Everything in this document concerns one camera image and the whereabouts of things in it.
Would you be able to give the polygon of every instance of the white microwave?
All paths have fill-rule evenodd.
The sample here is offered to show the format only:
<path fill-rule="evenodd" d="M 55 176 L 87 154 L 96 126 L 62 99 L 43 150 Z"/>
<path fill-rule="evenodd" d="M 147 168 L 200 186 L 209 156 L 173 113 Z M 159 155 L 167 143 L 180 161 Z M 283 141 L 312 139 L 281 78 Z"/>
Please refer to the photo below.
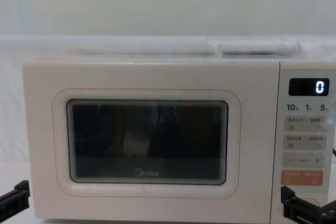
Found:
<path fill-rule="evenodd" d="M 39 218 L 290 224 L 306 217 L 285 203 L 327 203 L 336 62 L 49 59 L 23 75 Z"/>

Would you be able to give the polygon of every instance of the number 0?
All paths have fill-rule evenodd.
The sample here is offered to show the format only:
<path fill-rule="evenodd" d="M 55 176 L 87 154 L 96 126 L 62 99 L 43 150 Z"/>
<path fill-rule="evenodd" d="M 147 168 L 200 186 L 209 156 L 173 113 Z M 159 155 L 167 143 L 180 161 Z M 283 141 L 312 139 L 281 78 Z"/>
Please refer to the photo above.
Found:
<path fill-rule="evenodd" d="M 324 91 L 324 82 L 323 81 L 316 82 L 316 93 L 320 94 L 323 93 L 323 91 Z"/>

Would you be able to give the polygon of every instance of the digital display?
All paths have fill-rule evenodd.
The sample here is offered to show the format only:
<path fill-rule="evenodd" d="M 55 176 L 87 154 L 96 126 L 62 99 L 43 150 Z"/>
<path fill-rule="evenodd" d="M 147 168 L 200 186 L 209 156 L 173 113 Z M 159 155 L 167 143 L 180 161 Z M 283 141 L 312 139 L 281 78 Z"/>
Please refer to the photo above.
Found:
<path fill-rule="evenodd" d="M 292 78 L 289 81 L 289 95 L 301 97 L 325 97 L 329 94 L 327 78 Z"/>

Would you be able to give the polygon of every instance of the orange button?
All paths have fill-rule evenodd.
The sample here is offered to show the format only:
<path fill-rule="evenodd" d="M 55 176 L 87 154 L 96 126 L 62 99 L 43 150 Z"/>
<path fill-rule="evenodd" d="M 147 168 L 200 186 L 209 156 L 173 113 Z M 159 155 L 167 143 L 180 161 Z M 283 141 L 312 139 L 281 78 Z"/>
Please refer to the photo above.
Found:
<path fill-rule="evenodd" d="M 283 170 L 281 184 L 293 186 L 320 186 L 323 172 L 320 170 Z"/>

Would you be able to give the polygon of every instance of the white surface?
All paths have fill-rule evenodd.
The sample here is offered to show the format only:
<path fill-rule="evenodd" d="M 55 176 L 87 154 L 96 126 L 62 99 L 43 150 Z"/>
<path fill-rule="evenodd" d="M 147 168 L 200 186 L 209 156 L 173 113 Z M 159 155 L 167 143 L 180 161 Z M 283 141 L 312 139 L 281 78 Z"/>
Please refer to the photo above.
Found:
<path fill-rule="evenodd" d="M 14 189 L 14 186 L 27 179 L 31 185 L 29 162 L 0 162 L 0 195 L 3 195 Z M 332 165 L 330 187 L 329 187 L 329 200 L 331 202 L 336 200 L 336 164 Z M 18 215 L 8 219 L 4 224 L 116 224 L 120 222 L 112 221 L 80 221 L 80 220 L 41 220 L 34 216 L 33 195 L 29 198 L 30 208 L 19 213 Z"/>
<path fill-rule="evenodd" d="M 222 36 L 336 31 L 334 0 L 0 0 L 0 10 L 0 34 Z"/>
<path fill-rule="evenodd" d="M 29 160 L 21 69 L 24 61 L 135 53 L 221 57 L 220 51 L 279 51 L 298 58 L 336 59 L 336 37 L 0 37 L 0 161 Z"/>

